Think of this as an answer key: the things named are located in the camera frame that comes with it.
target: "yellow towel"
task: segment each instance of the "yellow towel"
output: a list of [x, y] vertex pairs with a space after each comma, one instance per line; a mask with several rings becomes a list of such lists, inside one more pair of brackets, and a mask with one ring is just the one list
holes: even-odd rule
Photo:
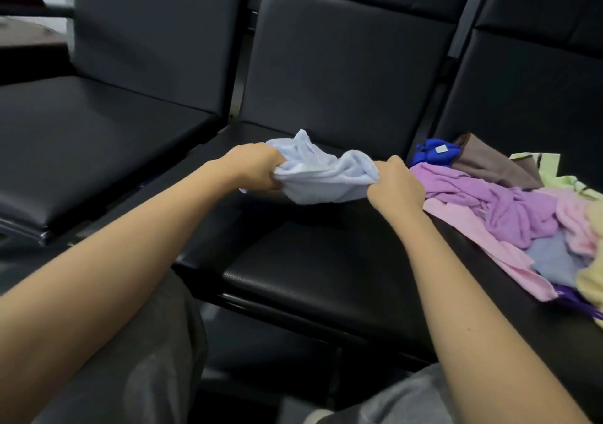
[[[603, 201], [590, 204], [586, 208], [586, 217], [599, 237], [599, 241], [595, 260], [590, 267], [577, 273], [576, 286], [589, 302], [603, 311]], [[595, 322], [603, 328], [603, 321], [595, 319]]]
[[552, 153], [515, 153], [509, 159], [515, 160], [531, 156], [538, 164], [540, 179], [546, 188], [571, 189], [587, 200], [603, 200], [603, 194], [589, 189], [575, 176], [557, 176], [561, 154]]

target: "pink cloth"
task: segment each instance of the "pink cloth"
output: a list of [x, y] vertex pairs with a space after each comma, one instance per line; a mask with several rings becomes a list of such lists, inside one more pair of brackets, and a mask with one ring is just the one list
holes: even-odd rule
[[557, 199], [545, 193], [473, 178], [448, 167], [419, 163], [411, 168], [425, 186], [426, 198], [469, 207], [482, 218], [494, 238], [527, 249], [537, 238], [553, 236], [559, 229], [555, 218]]
[[586, 207], [592, 201], [580, 197], [571, 189], [543, 188], [538, 192], [558, 199], [557, 221], [566, 228], [566, 242], [572, 252], [593, 258], [597, 253], [598, 238], [586, 218]]
[[471, 208], [430, 198], [425, 201], [423, 209], [476, 243], [517, 284], [541, 302], [557, 298], [553, 285], [530, 269], [534, 261], [521, 249], [494, 238]]

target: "purple towel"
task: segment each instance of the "purple towel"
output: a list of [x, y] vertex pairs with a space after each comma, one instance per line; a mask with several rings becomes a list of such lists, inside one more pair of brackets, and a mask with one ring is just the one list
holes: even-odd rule
[[503, 188], [452, 168], [420, 163], [411, 172], [425, 186], [426, 198], [468, 206], [494, 238], [525, 250], [536, 238], [553, 236], [557, 200], [538, 192]]

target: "blue cloth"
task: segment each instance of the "blue cloth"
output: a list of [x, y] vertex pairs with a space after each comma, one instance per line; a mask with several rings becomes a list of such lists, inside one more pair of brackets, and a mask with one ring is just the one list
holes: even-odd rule
[[274, 178], [283, 183], [283, 193], [300, 205], [364, 198], [368, 186], [379, 180], [379, 170], [365, 153], [348, 151], [337, 159], [313, 145], [305, 130], [295, 138], [275, 138], [267, 144], [287, 159], [274, 170]]
[[554, 236], [537, 238], [526, 254], [534, 260], [532, 268], [548, 281], [575, 288], [576, 273], [588, 267], [592, 259], [568, 250], [565, 237], [564, 229], [559, 229]]
[[[448, 150], [439, 153], [435, 150], [439, 146], [446, 146]], [[411, 167], [421, 162], [449, 167], [452, 161], [461, 153], [460, 146], [445, 142], [439, 138], [428, 138], [425, 146], [418, 145], [417, 149], [418, 151], [412, 156]]]

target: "pants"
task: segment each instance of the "pants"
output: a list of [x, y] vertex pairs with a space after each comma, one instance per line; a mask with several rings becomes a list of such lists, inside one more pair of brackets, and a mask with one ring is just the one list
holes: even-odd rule
[[[197, 303], [170, 271], [34, 424], [185, 424], [206, 355]], [[452, 424], [451, 403], [436, 364], [320, 424]]]

